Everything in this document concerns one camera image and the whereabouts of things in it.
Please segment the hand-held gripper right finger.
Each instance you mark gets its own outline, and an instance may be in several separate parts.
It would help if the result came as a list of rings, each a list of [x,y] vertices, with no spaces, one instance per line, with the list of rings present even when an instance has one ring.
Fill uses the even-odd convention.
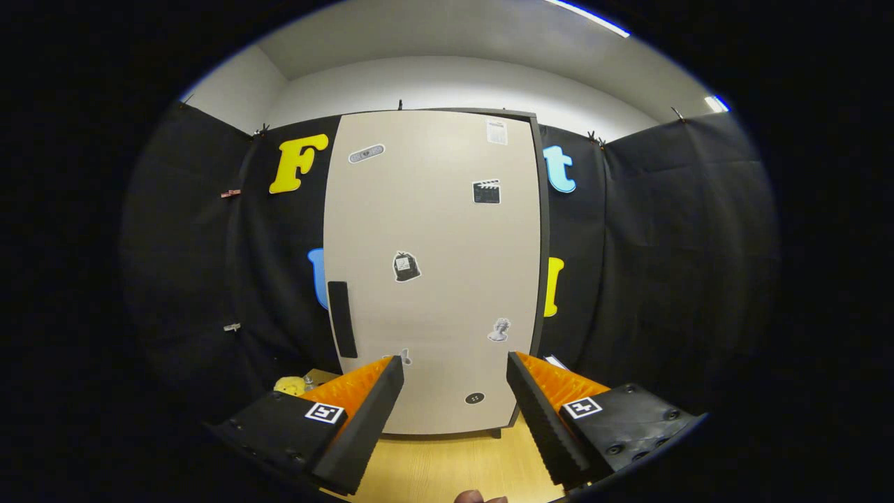
[[[636,383],[608,388],[546,360],[511,351],[506,380],[550,475],[565,489],[609,483],[667,452],[702,426]]]

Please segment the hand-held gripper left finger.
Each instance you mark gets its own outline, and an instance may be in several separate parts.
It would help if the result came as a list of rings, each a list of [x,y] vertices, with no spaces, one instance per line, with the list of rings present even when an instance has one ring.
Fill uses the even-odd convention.
[[[297,397],[270,391],[210,432],[301,493],[354,495],[403,383],[402,357],[380,358]]]

